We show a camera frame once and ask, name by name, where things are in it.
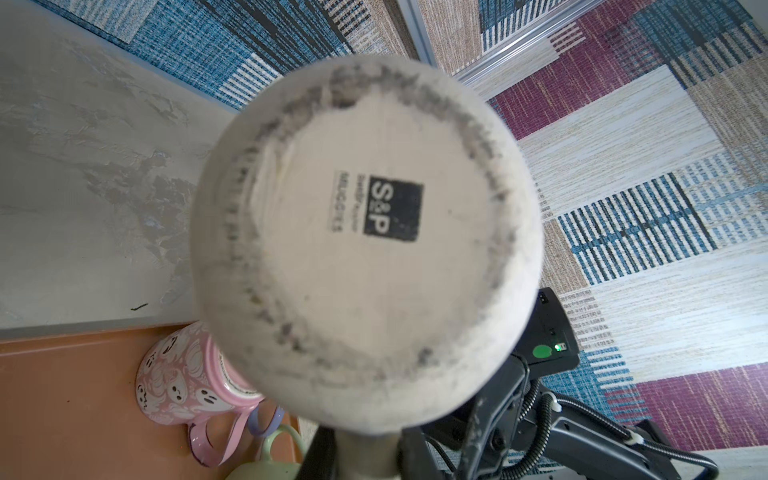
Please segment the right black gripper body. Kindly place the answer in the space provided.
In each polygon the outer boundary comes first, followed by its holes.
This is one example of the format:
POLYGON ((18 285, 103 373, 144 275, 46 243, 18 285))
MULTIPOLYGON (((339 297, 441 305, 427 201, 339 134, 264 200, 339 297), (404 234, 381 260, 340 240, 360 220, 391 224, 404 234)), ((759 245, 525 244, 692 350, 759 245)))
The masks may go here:
POLYGON ((516 432, 529 367, 517 355, 468 402, 400 441, 403 479, 499 479, 516 432))

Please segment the beige speckled mug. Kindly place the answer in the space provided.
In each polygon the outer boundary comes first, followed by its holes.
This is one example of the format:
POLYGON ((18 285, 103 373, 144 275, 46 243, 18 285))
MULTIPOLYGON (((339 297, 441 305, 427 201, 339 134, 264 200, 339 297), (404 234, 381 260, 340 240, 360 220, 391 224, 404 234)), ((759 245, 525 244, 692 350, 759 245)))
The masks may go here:
POLYGON ((328 428, 341 479, 406 479, 405 432, 509 358, 538 292, 536 188, 510 131, 424 63, 354 55, 289 73, 211 153, 190 223, 224 357, 328 428))

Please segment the pink patterned mug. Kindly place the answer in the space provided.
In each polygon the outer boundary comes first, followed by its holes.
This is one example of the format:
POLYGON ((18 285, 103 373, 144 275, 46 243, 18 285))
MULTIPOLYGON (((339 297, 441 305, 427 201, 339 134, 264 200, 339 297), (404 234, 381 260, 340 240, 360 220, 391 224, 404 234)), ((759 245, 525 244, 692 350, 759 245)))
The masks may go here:
POLYGON ((217 467, 235 452, 251 413, 264 395, 226 360, 205 325, 198 321, 149 349, 135 381, 137 404, 161 425, 186 425, 191 452, 203 466, 217 467), (235 415, 224 447, 215 448, 211 418, 235 415))

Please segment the purple mug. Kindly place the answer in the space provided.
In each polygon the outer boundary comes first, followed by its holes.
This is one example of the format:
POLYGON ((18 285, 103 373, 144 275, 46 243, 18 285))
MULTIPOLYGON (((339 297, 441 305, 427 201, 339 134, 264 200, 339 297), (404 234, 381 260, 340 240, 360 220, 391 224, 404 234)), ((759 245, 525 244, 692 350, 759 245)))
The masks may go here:
POLYGON ((247 420, 247 430, 255 439, 265 439, 275 433, 282 424, 284 410, 267 401, 262 401, 251 411, 247 420))

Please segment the light green mug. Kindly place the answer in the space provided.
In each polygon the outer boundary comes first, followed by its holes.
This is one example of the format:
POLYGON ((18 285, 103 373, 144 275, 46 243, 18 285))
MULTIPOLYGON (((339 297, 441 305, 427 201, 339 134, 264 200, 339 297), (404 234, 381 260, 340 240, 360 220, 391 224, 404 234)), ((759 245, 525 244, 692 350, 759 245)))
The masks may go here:
POLYGON ((271 454, 273 443, 281 434, 288 434, 301 455, 306 455, 307 446, 299 432, 290 425, 281 424, 275 432, 263 441, 258 459, 238 466, 226 477, 226 480, 295 479, 300 471, 300 464, 277 461, 271 454))

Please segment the brown rectangular tray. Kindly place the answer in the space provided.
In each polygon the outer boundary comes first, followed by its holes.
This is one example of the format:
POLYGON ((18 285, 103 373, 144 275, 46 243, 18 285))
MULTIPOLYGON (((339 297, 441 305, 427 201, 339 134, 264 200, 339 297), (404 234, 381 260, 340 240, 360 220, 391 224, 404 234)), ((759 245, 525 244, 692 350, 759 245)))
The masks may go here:
POLYGON ((13 340, 1 345, 4 479, 223 479, 256 458, 246 434, 222 466, 192 456, 182 425, 148 420, 139 362, 174 327, 13 340))

